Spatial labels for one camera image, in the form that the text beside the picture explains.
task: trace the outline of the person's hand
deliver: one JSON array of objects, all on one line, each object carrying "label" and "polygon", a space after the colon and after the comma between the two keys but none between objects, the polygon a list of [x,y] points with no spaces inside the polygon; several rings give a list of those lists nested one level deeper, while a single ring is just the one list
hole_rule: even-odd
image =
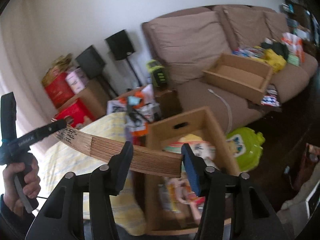
[{"label": "person's hand", "polygon": [[[23,193],[29,198],[36,198],[41,190],[39,185],[40,178],[38,176],[39,166],[36,158],[33,158],[32,171],[29,172],[25,177],[24,181],[27,185],[23,188]],[[21,172],[25,169],[24,163],[11,163],[3,171],[4,189],[5,193],[3,196],[4,203],[7,207],[17,214],[23,216],[23,204],[19,198],[16,187],[14,185],[14,176],[16,173]]]}]

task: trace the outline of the white cable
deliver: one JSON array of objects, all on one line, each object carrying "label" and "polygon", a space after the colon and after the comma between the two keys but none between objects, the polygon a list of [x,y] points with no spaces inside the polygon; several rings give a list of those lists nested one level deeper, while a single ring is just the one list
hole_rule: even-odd
[{"label": "white cable", "polygon": [[232,129],[232,112],[231,112],[231,107],[230,105],[226,102],[226,100],[224,100],[221,96],[219,96],[218,94],[216,94],[212,89],[208,89],[208,91],[212,94],[214,94],[217,98],[219,98],[227,107],[228,110],[228,128],[227,128],[227,132],[226,134],[231,132]]}]

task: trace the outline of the black clamp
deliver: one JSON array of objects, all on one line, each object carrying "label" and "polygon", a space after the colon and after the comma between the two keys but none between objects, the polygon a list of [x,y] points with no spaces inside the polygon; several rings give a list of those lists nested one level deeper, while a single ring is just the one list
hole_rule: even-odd
[{"label": "black clamp", "polygon": [[49,135],[67,127],[64,119],[50,123],[38,129],[35,129],[20,138],[17,138],[16,120],[17,106],[13,92],[1,97],[1,134],[2,146],[0,147],[0,165],[10,163],[25,163],[25,169],[14,177],[14,184],[18,195],[28,213],[35,210],[39,203],[36,198],[30,199],[23,193],[25,175],[32,171],[31,163],[34,158],[29,153],[30,146],[43,140]]},{"label": "black clamp", "polygon": [[84,239],[84,192],[90,194],[92,239],[119,240],[109,196],[117,196],[123,189],[132,156],[133,145],[126,142],[120,154],[92,173],[65,174],[44,203],[26,240]]},{"label": "black clamp", "polygon": [[207,166],[188,144],[182,146],[181,152],[192,190],[197,196],[205,196],[194,240],[222,239],[227,193],[231,193],[234,206],[230,239],[288,239],[276,212],[265,194],[251,182],[249,174],[236,177]]}]

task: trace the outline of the floor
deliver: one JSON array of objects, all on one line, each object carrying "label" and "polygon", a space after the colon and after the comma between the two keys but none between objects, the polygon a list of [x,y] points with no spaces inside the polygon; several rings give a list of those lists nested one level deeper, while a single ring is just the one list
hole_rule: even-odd
[{"label": "floor", "polygon": [[320,146],[320,71],[308,87],[282,106],[282,113],[271,112],[247,127],[262,132],[266,142],[259,166],[249,174],[262,187],[278,211],[294,192],[283,176],[286,166],[300,164],[306,143]]}]

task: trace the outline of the white wall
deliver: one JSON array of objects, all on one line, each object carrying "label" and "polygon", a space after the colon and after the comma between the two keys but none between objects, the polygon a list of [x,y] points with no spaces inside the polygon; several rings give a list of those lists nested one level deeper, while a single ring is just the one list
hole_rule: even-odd
[{"label": "white wall", "polygon": [[39,31],[51,48],[39,73],[45,74],[50,62],[69,52],[75,56],[94,45],[107,61],[106,71],[114,85],[123,92],[130,78],[124,65],[112,63],[107,56],[104,39],[122,29],[127,29],[137,50],[131,56],[138,75],[145,81],[145,64],[150,60],[141,23],[172,11],[215,4],[246,4],[265,6],[278,10],[283,0],[30,0]]}]

